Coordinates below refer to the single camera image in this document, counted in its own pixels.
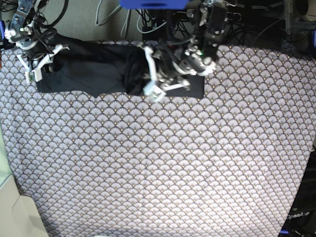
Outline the dark grey T-shirt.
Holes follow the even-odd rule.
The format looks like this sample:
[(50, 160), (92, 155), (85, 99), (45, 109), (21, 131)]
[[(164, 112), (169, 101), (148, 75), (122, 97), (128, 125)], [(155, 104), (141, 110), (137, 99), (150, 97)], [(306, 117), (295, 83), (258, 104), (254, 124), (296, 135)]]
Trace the dark grey T-shirt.
[(67, 45), (53, 59), (53, 72), (42, 72), (38, 92), (83, 91), (97, 98), (123, 92), (141, 96), (149, 83), (144, 50), (127, 44), (81, 41), (57, 34), (48, 43)]

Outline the blue clamp left edge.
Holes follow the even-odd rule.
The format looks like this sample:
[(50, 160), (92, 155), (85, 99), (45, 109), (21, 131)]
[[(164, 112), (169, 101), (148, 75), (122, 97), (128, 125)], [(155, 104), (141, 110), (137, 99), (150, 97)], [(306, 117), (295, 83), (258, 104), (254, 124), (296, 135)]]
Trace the blue clamp left edge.
[(5, 38), (5, 22), (3, 20), (0, 20), (0, 36), (2, 40)]

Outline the blue clamp edge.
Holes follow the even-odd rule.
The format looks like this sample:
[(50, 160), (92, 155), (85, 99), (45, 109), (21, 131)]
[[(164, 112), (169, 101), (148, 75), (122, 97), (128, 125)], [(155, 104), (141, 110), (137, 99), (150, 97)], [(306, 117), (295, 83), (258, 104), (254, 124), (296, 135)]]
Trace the blue clamp edge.
[(316, 57), (316, 31), (311, 31), (311, 35), (309, 37), (309, 54), (315, 58)]
[(5, 38), (5, 22), (3, 20), (0, 20), (0, 36), (2, 40)]

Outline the fan-patterned table cloth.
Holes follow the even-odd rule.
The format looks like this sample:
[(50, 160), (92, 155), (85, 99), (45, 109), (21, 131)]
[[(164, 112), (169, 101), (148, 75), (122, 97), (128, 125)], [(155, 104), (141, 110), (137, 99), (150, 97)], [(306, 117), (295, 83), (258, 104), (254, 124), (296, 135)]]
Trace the fan-patterned table cloth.
[(201, 99), (43, 94), (1, 55), (18, 191), (52, 237), (276, 237), (316, 135), (316, 61), (223, 46)]

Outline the beige plastic bin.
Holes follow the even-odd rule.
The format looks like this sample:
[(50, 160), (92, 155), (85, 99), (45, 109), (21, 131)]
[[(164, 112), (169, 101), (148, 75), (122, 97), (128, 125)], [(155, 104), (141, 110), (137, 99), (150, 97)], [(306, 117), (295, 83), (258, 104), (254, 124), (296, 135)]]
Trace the beige plastic bin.
[(34, 201), (19, 193), (0, 137), (0, 235), (2, 237), (48, 236)]

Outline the blue clamp right edge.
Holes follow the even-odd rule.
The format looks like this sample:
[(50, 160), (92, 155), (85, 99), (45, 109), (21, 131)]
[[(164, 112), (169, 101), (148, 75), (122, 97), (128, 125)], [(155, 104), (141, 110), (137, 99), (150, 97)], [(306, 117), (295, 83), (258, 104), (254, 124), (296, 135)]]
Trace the blue clamp right edge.
[(316, 31), (311, 31), (311, 35), (309, 37), (309, 54), (315, 58), (316, 57)]

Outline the black OpenArm case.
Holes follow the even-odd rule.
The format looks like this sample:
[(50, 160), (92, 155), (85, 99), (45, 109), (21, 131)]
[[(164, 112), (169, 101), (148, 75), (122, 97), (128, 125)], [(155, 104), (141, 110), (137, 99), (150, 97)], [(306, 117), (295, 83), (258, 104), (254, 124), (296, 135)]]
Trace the black OpenArm case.
[(312, 151), (302, 182), (280, 237), (314, 237), (316, 235), (316, 152)]

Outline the blue mount bracket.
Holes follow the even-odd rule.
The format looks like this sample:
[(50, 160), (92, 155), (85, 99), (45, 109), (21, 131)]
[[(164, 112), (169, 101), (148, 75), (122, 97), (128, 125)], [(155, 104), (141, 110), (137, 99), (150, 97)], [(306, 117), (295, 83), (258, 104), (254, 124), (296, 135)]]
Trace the blue mount bracket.
[(184, 9), (188, 0), (120, 0), (126, 9)]

